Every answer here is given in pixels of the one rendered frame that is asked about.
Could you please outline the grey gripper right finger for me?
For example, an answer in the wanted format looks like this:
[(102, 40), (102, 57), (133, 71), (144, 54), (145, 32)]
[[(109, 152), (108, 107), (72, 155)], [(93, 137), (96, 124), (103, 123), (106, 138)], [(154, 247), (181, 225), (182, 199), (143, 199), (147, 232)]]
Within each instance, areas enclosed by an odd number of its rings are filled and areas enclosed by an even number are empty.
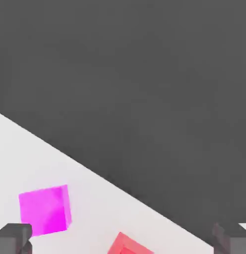
[(212, 228), (214, 254), (246, 254), (246, 229), (240, 224), (215, 223)]

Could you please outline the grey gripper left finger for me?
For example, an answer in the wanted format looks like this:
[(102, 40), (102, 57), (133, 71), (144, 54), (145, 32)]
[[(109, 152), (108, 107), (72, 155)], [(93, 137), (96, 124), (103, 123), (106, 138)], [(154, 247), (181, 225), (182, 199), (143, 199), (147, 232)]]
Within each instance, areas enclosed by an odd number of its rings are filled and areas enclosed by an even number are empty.
[(32, 254), (31, 224), (7, 223), (0, 229), (0, 254)]

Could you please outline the small magenta cube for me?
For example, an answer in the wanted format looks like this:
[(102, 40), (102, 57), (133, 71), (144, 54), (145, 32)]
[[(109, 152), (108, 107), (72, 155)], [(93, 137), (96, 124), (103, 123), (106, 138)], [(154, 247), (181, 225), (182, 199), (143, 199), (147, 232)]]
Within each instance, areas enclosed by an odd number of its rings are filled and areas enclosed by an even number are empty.
[(67, 185), (21, 193), (19, 204), (21, 222), (32, 226), (32, 236), (66, 231), (72, 223)]

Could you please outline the small red cube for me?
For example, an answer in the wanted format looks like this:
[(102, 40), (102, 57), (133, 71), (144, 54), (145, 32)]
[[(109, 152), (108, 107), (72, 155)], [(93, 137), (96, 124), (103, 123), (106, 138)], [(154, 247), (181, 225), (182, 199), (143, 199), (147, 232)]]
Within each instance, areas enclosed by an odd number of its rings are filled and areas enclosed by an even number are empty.
[(154, 254), (154, 252), (119, 232), (107, 254)]

